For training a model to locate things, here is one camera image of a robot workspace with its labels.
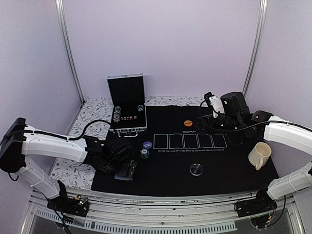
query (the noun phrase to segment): black felt mat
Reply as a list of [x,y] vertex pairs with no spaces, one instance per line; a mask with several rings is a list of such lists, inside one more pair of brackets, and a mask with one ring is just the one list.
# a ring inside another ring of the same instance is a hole
[[[217,195],[257,190],[263,182],[278,178],[271,158],[259,171],[248,161],[254,140],[237,146],[226,135],[199,136],[194,126],[186,127],[184,121],[198,117],[198,107],[147,107],[147,116],[148,131],[128,138],[136,150],[134,180],[115,180],[97,171],[92,190],[146,196]],[[109,133],[107,140],[115,137]],[[139,151],[146,141],[161,149],[151,148],[150,157],[141,159]],[[202,175],[190,173],[193,163],[203,166]]]

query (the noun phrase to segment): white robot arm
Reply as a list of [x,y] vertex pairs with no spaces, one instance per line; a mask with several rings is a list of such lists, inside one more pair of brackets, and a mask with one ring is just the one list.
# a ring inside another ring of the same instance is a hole
[[[213,109],[213,118],[207,117],[207,121],[203,117],[200,119],[210,131],[237,133],[243,137],[274,141],[312,155],[312,129],[264,111],[250,114],[241,92],[228,93],[221,98],[209,92],[204,98],[207,105]],[[260,199],[256,200],[254,205],[257,205],[259,200],[265,200],[264,203],[268,204],[310,186],[312,186],[312,162],[289,175],[269,181],[258,191],[257,197]]]
[[[25,130],[38,131],[31,126]],[[25,179],[31,187],[41,191],[48,199],[59,196],[58,182],[43,171],[28,155],[44,155],[70,159],[74,162],[83,162],[86,159],[86,140],[66,141],[53,136],[24,133],[25,141],[22,143],[21,154],[25,156],[25,167],[21,167],[16,175]]]
[[57,135],[27,126],[25,121],[24,118],[16,119],[0,142],[0,169],[25,179],[45,195],[55,210],[65,213],[71,210],[75,215],[86,216],[88,203],[69,199],[65,185],[44,172],[30,155],[61,157],[90,164],[106,173],[115,173],[129,162],[132,150],[127,141],[123,138],[112,142],[100,141],[96,137],[84,136],[84,133],[78,137]]

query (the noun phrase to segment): beige mug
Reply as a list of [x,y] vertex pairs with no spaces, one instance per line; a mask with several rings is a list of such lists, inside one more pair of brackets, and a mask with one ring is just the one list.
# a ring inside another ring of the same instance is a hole
[[248,155],[249,162],[255,166],[257,171],[263,167],[268,161],[272,150],[270,146],[264,142],[258,142]]

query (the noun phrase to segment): purple poker chip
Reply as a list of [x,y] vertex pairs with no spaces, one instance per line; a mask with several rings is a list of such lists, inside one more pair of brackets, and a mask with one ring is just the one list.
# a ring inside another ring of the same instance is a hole
[[143,148],[144,149],[151,149],[152,146],[153,146],[152,143],[149,142],[149,141],[146,141],[146,142],[143,143]]

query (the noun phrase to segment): mug handle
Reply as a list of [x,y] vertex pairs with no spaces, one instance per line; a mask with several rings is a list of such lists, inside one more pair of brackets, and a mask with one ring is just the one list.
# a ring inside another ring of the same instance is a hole
[[255,165],[255,169],[257,170],[257,171],[259,171],[260,170],[260,168],[263,166],[263,158],[261,157],[260,158],[260,162],[258,162],[256,165]]

